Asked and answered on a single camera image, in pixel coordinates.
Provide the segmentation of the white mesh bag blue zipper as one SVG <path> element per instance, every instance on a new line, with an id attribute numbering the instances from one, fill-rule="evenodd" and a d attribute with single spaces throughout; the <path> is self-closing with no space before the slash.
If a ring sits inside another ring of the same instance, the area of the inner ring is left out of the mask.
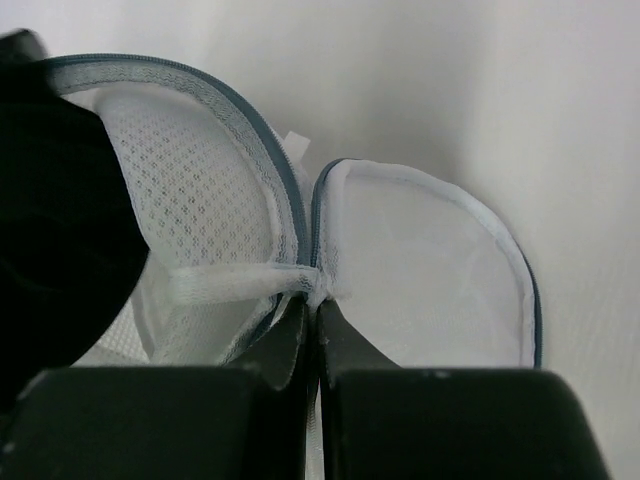
<path id="1" fill-rule="evenodd" d="M 310 181 L 222 81 L 123 54 L 45 63 L 53 89 L 102 121 L 149 248 L 135 289 L 81 365 L 220 365 L 302 296 L 335 307 L 402 367 L 536 368 L 532 272 L 482 202 L 420 170 L 338 159 Z"/>

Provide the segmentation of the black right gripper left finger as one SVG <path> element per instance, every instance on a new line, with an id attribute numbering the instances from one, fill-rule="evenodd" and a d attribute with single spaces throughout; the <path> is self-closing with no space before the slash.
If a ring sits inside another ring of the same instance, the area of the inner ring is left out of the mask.
<path id="1" fill-rule="evenodd" d="M 300 479 L 308 309 L 218 367 L 50 370 L 1 432 L 5 479 Z"/>

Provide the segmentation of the black bra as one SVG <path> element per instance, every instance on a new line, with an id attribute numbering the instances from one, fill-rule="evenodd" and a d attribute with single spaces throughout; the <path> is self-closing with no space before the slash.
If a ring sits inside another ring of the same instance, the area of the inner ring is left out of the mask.
<path id="1" fill-rule="evenodd" d="M 37 35 L 1 37 L 1 408 L 76 362 L 144 269 L 142 238 L 100 118 L 51 87 Z"/>

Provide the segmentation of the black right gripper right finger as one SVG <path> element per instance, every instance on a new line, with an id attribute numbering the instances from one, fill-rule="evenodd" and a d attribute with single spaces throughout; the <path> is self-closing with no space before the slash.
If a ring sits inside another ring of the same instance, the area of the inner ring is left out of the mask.
<path id="1" fill-rule="evenodd" d="M 329 479 L 606 479 L 568 384 L 540 369 L 402 368 L 317 313 Z"/>

